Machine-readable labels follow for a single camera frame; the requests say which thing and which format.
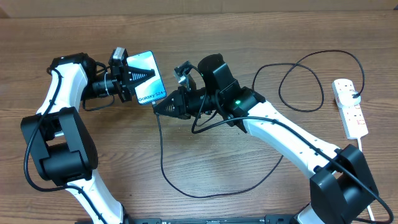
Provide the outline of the white charger plug adapter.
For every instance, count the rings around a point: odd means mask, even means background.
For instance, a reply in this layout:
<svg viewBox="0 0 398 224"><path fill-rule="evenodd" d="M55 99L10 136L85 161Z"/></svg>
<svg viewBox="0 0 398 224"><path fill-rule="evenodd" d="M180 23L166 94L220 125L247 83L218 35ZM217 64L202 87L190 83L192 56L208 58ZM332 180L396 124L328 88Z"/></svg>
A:
<svg viewBox="0 0 398 224"><path fill-rule="evenodd" d="M361 96L356 91L340 91L337 93L336 104L339 108L348 108L358 105L361 102Z"/></svg>

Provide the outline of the white power strip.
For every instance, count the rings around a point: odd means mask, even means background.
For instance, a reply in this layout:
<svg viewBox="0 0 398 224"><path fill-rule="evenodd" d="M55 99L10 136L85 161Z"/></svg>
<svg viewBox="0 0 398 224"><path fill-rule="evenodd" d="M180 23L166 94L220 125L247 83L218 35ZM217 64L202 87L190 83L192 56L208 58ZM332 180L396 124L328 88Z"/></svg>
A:
<svg viewBox="0 0 398 224"><path fill-rule="evenodd" d="M356 91L351 80L340 78L331 84L335 101L337 93L340 91ZM339 108L343 128L348 139L359 139L368 134L368 127L366 125L360 104L350 106L348 108Z"/></svg>

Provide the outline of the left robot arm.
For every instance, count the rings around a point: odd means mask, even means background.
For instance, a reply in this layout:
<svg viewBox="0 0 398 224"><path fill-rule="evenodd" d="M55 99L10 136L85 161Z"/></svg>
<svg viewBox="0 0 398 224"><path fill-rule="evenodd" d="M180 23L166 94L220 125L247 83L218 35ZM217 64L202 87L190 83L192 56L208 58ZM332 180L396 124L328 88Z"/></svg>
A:
<svg viewBox="0 0 398 224"><path fill-rule="evenodd" d="M98 152L79 111L95 98L138 100L144 105L166 96L154 54L129 55L118 47L109 62L86 53L53 59L47 96L33 116L21 121L27 147L24 175L31 184L29 164L39 176L53 182L53 190L70 192L86 210L92 223L132 223L124 205L108 190L98 172Z"/></svg>

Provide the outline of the blue Galaxy smartphone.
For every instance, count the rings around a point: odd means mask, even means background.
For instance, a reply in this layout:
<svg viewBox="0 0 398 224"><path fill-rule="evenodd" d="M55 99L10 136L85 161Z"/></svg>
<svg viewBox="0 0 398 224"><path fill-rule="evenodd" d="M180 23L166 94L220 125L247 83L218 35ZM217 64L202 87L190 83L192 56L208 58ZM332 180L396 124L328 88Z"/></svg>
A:
<svg viewBox="0 0 398 224"><path fill-rule="evenodd" d="M133 68L131 78L139 81L134 87L140 105L161 100L167 96L155 57L152 51L142 52L127 58L127 65Z"/></svg>

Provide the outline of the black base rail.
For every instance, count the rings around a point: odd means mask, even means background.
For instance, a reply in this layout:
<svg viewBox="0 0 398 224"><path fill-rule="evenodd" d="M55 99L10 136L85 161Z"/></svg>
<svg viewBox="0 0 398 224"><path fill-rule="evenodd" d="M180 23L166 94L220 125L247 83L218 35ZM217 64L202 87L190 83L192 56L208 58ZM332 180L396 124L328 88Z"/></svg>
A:
<svg viewBox="0 0 398 224"><path fill-rule="evenodd" d="M289 224L296 223L294 215L277 214L265 215L264 217L241 217L241 218L186 218L162 220L160 218L138 218L132 219L135 224Z"/></svg>

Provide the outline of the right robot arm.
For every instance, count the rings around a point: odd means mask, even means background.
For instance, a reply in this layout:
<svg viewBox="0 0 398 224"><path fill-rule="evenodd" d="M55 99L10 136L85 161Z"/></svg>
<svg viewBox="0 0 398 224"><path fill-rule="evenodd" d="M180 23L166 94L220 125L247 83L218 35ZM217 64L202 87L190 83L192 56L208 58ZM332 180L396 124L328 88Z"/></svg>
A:
<svg viewBox="0 0 398 224"><path fill-rule="evenodd" d="M268 143L296 165L310 183L310 202L292 223L351 223L379 199L379 192L359 147L340 148L316 138L280 114L253 88L240 86L220 54L196 66L205 85L197 88L193 65L175 69L180 86L154 107L157 116L197 119L216 112L223 122Z"/></svg>

